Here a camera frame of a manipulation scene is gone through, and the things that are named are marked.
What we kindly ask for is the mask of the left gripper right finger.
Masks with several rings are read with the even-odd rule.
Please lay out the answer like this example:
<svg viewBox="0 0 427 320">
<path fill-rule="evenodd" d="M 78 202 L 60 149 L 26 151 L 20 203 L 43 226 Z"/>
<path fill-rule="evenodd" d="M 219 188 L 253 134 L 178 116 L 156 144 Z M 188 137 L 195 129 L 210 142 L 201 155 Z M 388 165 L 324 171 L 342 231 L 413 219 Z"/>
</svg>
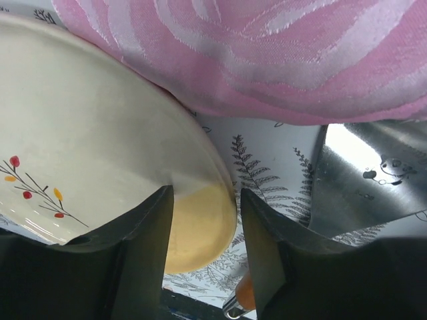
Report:
<svg viewBox="0 0 427 320">
<path fill-rule="evenodd" d="M 426 240 L 353 247 L 283 216 L 242 189 L 241 214 L 259 319 L 425 319 Z"/>
</svg>

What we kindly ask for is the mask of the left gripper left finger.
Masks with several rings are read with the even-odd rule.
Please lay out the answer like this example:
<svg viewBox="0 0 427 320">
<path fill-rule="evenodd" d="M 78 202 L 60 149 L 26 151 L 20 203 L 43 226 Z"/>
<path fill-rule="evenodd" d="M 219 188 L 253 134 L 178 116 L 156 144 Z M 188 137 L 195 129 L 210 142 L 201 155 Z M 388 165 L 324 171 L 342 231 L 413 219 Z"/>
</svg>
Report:
<svg viewBox="0 0 427 320">
<path fill-rule="evenodd" d="M 66 245 L 1 232 L 2 319 L 155 319 L 173 216 L 170 186 Z"/>
</svg>

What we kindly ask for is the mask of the yellow bottom plate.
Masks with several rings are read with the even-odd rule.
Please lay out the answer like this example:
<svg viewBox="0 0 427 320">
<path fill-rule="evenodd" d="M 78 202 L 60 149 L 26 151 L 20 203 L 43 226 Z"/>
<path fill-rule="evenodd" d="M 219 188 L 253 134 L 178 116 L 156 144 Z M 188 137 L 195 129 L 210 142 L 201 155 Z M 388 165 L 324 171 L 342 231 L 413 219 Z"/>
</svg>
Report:
<svg viewBox="0 0 427 320">
<path fill-rule="evenodd" d="M 205 267 L 237 225 L 230 175 L 171 95 L 61 28 L 1 14 L 1 224 L 66 244 L 164 185 L 165 272 Z"/>
</svg>

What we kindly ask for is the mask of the pink satin cloth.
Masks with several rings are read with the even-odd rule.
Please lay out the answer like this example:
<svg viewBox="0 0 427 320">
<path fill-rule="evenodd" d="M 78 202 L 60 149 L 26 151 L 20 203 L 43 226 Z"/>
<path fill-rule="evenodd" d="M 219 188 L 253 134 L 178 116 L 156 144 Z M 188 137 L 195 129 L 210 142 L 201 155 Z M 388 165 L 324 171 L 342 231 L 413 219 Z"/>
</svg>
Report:
<svg viewBox="0 0 427 320">
<path fill-rule="evenodd" d="M 294 125 L 426 118 L 425 1 L 54 1 L 195 111 Z"/>
</svg>

